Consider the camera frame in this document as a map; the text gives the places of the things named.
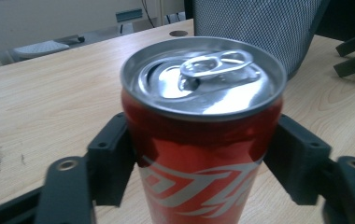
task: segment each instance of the red can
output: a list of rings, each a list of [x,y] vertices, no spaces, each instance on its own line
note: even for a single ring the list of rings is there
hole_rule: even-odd
[[[154,223],[238,222],[286,80],[270,54],[214,37],[165,41],[124,64],[122,105]]]

